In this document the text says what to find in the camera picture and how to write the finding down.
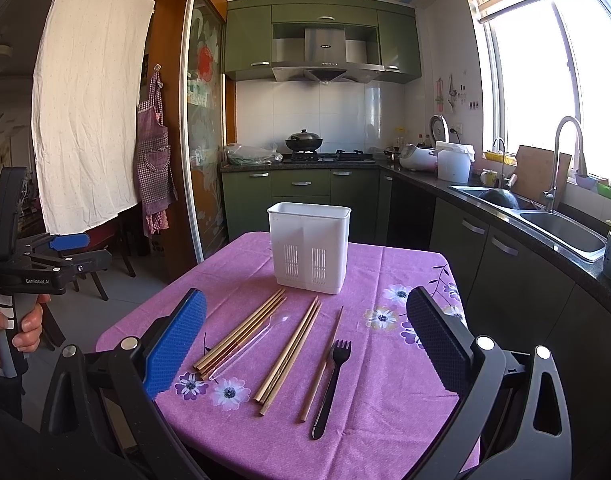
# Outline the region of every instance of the transparent plastic utensil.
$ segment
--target transparent plastic utensil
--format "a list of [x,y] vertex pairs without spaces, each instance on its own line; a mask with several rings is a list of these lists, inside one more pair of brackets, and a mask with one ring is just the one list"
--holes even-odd
[[273,327],[287,321],[289,318],[289,312],[273,314],[272,316],[270,316],[270,318],[268,319],[268,324],[264,328],[262,328],[257,335],[255,335],[245,345],[243,345],[228,359],[226,359],[214,372],[212,372],[208,376],[208,381],[213,381],[221,377],[221,375],[228,371],[230,367],[232,367],[237,361],[239,361],[239,359],[246,355],[250,351],[250,349],[252,349],[253,346],[255,346],[259,341],[261,341],[263,339],[263,336],[270,332]]

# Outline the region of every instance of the pink tablecloth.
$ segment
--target pink tablecloth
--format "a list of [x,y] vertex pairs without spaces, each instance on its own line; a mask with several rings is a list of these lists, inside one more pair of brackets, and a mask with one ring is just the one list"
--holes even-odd
[[[275,326],[217,381],[193,383],[192,364],[275,290],[270,236],[246,234],[218,251],[107,330],[97,350],[126,335],[140,336],[167,315],[189,287],[202,290],[208,318],[178,372],[156,397],[170,425],[189,446],[249,478],[343,480],[403,478],[449,416],[457,397],[445,390],[406,322],[408,292],[423,285],[444,311],[463,316],[458,290],[443,256],[350,244],[339,295],[321,295],[323,307],[294,368],[265,416],[256,392],[311,303],[314,293],[288,289]],[[309,435],[327,375],[307,423],[297,422],[311,377],[345,305],[338,338],[352,341],[341,368],[324,436]],[[468,465],[476,464],[473,452]]]

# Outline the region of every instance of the silver handle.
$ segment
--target silver handle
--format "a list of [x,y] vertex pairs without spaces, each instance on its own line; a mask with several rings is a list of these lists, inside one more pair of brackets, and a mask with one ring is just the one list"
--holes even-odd
[[492,243],[500,248],[504,253],[509,254],[510,256],[519,256],[519,251],[513,249],[512,247],[508,247],[506,244],[498,241],[494,236],[492,237]]
[[461,225],[468,229],[468,231],[472,231],[473,233],[476,233],[478,235],[485,235],[485,229],[481,229],[480,227],[474,226],[467,220],[461,220]]

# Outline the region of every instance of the fork handle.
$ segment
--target fork handle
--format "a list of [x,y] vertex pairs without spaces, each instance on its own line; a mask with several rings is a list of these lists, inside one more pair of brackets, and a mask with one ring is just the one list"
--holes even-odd
[[319,410],[319,415],[314,421],[314,426],[312,428],[313,440],[319,440],[325,431],[325,425],[328,422],[328,416],[330,415],[330,408],[332,408],[332,399],[334,398],[334,392],[337,389],[339,370],[341,370],[341,367],[338,364],[335,364],[334,370],[332,371],[332,377],[330,377],[330,382],[328,383],[328,388],[325,391],[325,397],[323,398],[321,410]]

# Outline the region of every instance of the wooden cutting board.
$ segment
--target wooden cutting board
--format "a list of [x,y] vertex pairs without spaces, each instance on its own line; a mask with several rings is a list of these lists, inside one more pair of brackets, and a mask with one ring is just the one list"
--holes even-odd
[[[519,146],[517,152],[517,181],[512,187],[512,193],[524,196],[540,204],[545,204],[543,192],[550,190],[552,179],[552,163],[554,152],[532,146]],[[565,186],[568,182],[568,169],[572,155],[559,153],[559,171],[556,175],[556,203],[563,198]]]

